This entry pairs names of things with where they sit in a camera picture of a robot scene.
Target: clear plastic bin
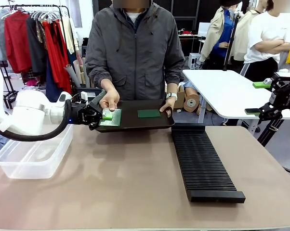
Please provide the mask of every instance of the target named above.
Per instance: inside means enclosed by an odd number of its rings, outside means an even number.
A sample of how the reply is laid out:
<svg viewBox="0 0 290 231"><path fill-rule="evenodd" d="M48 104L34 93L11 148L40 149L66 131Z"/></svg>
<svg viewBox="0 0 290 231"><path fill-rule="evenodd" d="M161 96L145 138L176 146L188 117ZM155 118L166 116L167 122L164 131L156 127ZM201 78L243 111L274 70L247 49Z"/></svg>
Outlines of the clear plastic bin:
<svg viewBox="0 0 290 231"><path fill-rule="evenodd" d="M50 140L8 141L0 150L0 167L13 179L51 178L72 141L73 125Z"/></svg>

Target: blue shirt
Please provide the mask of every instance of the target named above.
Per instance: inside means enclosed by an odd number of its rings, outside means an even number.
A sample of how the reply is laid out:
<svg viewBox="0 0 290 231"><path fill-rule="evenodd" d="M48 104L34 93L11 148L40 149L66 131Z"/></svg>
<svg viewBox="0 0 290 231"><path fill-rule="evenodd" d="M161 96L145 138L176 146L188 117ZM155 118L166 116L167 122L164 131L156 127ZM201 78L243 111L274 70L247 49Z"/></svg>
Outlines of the blue shirt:
<svg viewBox="0 0 290 231"><path fill-rule="evenodd" d="M221 37L219 39L219 41L216 43L216 45L214 45L213 49L211 52L213 52L214 54L217 54L219 56L222 57L226 57L226 52L227 49L226 48L219 48L219 44L221 42L230 42L231 39L231 35L232 35L232 30L234 28L234 24L233 21L230 18L230 12L227 9L223 9L224 10L224 28L223 28L223 32L221 34Z"/></svg>

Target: white t-shirt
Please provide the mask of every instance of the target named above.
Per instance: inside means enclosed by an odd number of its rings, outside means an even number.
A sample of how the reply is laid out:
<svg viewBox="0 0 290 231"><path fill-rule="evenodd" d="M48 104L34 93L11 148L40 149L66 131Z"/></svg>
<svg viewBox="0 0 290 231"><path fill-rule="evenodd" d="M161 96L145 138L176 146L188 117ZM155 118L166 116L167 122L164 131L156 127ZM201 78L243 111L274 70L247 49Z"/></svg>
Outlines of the white t-shirt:
<svg viewBox="0 0 290 231"><path fill-rule="evenodd" d="M249 28L249 45L245 55L245 64L263 61L271 57L279 63L280 54L259 52L253 48L259 42L277 39L290 43L290 19L283 15L274 17L268 12L256 16Z"/></svg>
<svg viewBox="0 0 290 231"><path fill-rule="evenodd" d="M131 18L131 20L133 21L133 23L135 23L135 20L137 19L137 17L138 17L141 13L129 13L129 12L126 12L126 14Z"/></svg>

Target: table leg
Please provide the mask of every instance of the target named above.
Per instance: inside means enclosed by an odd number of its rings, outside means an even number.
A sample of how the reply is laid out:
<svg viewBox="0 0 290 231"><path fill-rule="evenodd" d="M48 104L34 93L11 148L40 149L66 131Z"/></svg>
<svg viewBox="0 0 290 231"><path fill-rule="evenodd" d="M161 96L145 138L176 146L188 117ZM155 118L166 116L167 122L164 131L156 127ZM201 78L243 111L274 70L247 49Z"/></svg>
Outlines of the table leg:
<svg viewBox="0 0 290 231"><path fill-rule="evenodd" d="M248 130L249 130L249 132L250 132L252 135L254 135L258 123L259 123L259 120L258 120L258 119L251 119L251 120L250 120Z"/></svg>
<svg viewBox="0 0 290 231"><path fill-rule="evenodd" d="M192 49L191 49L191 53L193 53L193 45L194 45L194 37L192 39Z"/></svg>
<svg viewBox="0 0 290 231"><path fill-rule="evenodd" d="M202 43L199 42L199 50L198 50L198 53L201 54L201 48L202 48Z"/></svg>
<svg viewBox="0 0 290 231"><path fill-rule="evenodd" d="M198 117L198 123L202 124L204 122L204 116L205 116L205 111L206 111L206 100L204 99L203 96L201 96L201 111L199 113L199 117Z"/></svg>

